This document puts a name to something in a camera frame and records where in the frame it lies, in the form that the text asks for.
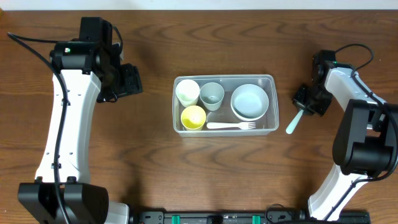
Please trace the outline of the mint green plastic spoon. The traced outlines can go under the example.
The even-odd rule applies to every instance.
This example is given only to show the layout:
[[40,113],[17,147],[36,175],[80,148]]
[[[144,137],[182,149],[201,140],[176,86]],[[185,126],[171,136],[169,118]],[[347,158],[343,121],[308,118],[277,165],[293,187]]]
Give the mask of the mint green plastic spoon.
[[285,130],[285,132],[287,134],[292,134],[294,132],[301,117],[303,116],[303,112],[304,112],[304,110],[299,110],[299,112],[296,114],[296,116],[293,118],[293,120],[289,123],[289,125],[287,126],[287,128]]

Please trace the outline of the grey plastic bowl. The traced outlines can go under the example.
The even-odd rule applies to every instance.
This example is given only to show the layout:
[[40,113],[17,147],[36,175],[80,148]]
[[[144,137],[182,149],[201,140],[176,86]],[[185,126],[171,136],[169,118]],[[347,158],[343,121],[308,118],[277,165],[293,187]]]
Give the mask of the grey plastic bowl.
[[231,107],[267,107],[269,108],[269,97],[268,94],[259,86],[254,84],[244,84],[235,91],[233,91],[231,95]]

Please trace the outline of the white plastic bowl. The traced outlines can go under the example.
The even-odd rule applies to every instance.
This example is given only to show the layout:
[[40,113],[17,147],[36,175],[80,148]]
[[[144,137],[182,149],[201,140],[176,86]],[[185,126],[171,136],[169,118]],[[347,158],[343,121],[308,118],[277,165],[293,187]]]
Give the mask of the white plastic bowl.
[[234,115],[242,121],[256,121],[262,118],[266,112],[267,107],[257,106],[257,107],[231,107]]

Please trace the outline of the white plastic cup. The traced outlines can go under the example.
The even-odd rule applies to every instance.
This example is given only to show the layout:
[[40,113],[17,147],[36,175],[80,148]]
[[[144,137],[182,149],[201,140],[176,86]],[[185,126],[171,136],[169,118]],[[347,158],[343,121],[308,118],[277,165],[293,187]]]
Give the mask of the white plastic cup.
[[194,80],[182,80],[177,84],[176,96],[179,102],[184,106],[193,106],[198,102],[200,87]]

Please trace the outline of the yellow plastic cup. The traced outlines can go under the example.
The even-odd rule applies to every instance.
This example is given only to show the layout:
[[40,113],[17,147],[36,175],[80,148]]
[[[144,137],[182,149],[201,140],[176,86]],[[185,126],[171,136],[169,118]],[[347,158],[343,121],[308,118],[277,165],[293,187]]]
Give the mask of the yellow plastic cup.
[[182,111],[180,120],[186,130],[200,131],[206,122],[206,113],[200,106],[188,106]]

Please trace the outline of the clear plastic container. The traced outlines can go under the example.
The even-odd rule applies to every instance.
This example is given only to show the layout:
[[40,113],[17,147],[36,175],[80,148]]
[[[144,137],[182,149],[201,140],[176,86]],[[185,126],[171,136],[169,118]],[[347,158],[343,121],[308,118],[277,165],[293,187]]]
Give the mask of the clear plastic container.
[[[197,106],[205,110],[206,122],[200,131],[188,131],[183,127],[180,120],[182,111],[186,108],[178,100],[176,96],[177,84],[182,80],[194,80],[201,87],[210,82],[219,83],[224,88],[224,98],[221,107],[216,111],[209,111],[205,105],[198,98]],[[256,121],[242,121],[237,118],[231,109],[231,95],[237,87],[244,84],[254,84],[261,87],[269,97],[269,108],[266,114]],[[279,107],[277,101],[277,93],[274,79],[271,75],[259,74],[245,74],[245,75],[196,75],[196,76],[180,76],[174,80],[173,88],[173,126],[174,130],[182,137],[216,137],[216,136],[255,136],[267,135],[275,131],[279,127]],[[255,122],[254,129],[239,129],[239,128],[225,128],[225,129],[208,129],[207,123],[240,123],[240,122]]]

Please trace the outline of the grey plastic cup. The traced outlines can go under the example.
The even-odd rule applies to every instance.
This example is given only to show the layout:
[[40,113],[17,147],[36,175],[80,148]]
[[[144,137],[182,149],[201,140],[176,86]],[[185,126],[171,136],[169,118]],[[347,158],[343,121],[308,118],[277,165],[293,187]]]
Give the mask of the grey plastic cup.
[[200,99],[209,111],[218,110],[223,98],[224,88],[219,83],[206,83],[200,89]]

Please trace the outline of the white plastic fork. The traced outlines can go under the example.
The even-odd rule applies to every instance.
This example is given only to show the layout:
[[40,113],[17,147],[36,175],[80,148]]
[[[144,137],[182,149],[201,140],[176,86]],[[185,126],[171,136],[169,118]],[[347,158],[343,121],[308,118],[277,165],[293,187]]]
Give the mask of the white plastic fork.
[[210,122],[206,124],[208,129],[225,129],[225,128],[239,128],[239,129],[254,129],[255,122],[240,122],[240,123],[220,123]]

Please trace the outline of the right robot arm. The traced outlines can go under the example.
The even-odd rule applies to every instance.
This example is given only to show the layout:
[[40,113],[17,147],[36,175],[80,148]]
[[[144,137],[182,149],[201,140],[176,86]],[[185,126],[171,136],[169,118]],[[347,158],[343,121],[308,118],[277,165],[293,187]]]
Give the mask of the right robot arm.
[[358,69],[338,62],[336,54],[321,50],[313,56],[312,85],[302,85],[292,98],[298,113],[286,129],[292,133],[303,115],[324,115],[332,99],[344,111],[333,142],[333,167],[308,199],[310,218],[324,222],[337,221],[362,186],[397,168],[397,105],[374,94]]

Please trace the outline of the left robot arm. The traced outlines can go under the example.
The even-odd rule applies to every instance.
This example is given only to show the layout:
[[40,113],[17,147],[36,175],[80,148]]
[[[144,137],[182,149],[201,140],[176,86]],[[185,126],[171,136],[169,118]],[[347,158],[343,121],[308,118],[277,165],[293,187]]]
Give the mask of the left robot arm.
[[90,182],[88,146],[97,103],[141,93],[136,66],[123,63],[118,29],[83,17],[78,38],[55,41],[46,66],[53,73],[53,108],[45,152],[32,183],[17,198],[40,223],[128,223],[129,207]]

